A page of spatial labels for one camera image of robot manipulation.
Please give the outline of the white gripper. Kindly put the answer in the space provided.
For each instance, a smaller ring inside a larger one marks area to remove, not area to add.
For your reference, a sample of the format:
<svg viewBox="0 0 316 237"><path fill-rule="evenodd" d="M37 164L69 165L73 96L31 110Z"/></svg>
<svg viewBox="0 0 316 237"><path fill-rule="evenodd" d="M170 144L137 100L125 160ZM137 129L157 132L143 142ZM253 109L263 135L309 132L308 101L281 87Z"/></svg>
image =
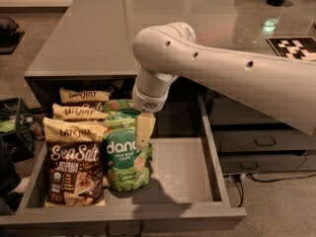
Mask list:
<svg viewBox="0 0 316 237"><path fill-rule="evenodd" d="M149 86L133 87L132 99L135 106L142 112L135 120L135 146L144 149L153 133L156 118L151 113L158 113L165 105L169 88Z"/></svg>

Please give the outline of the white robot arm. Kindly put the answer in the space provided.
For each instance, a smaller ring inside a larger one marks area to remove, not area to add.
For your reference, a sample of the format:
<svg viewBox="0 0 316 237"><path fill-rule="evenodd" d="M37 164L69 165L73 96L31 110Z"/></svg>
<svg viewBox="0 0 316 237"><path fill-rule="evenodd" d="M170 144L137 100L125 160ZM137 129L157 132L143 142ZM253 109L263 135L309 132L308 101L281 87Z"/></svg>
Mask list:
<svg viewBox="0 0 316 237"><path fill-rule="evenodd" d="M162 110L171 84L190 79L305 134L316 132L316 64L197 44L191 26L173 23L140 31L133 42L140 70L136 107Z"/></svg>

